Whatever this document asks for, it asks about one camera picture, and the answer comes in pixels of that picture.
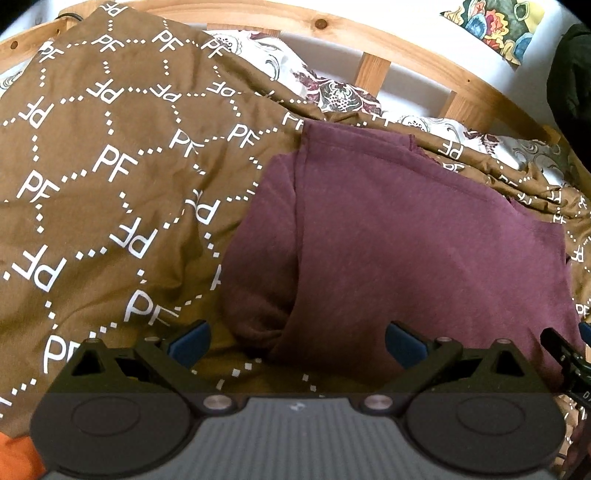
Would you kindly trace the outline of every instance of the black fabric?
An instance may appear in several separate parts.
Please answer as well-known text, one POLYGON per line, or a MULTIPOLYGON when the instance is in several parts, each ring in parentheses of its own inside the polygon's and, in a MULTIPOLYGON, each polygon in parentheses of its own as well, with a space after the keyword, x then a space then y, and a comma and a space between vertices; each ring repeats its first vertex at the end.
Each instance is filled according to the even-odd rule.
POLYGON ((591 31, 584 24, 570 27, 558 44, 548 75, 547 100, 558 128, 591 169, 591 31))

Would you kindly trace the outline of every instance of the wooden bed frame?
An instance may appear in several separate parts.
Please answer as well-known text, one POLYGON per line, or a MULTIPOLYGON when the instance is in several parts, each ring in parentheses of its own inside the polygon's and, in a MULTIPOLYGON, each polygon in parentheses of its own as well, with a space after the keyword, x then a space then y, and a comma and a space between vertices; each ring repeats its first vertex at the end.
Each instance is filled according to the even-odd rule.
MULTIPOLYGON (((88 17, 105 0, 66 8, 88 17)), ((451 90, 438 114, 471 129, 488 132, 494 120, 521 138, 558 143, 560 135, 542 127, 501 92, 452 61, 402 38, 345 18, 266 0, 131 0, 133 8, 208 29, 258 30, 273 36, 287 32, 363 51, 355 85, 377 95, 391 63, 423 75, 451 90)), ((43 43, 78 23, 62 17, 30 28, 0 43, 0 72, 32 57, 43 43)))

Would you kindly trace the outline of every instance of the maroon shirt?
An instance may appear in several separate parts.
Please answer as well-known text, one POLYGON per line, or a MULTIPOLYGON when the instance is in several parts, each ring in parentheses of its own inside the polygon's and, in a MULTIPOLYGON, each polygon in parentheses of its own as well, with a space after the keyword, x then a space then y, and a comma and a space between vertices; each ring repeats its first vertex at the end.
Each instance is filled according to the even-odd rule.
POLYGON ((385 383, 400 320, 467 348, 510 338, 556 388, 539 343, 583 342, 563 228, 441 168, 414 137, 304 124, 276 156, 223 259, 223 318, 268 359, 385 383))

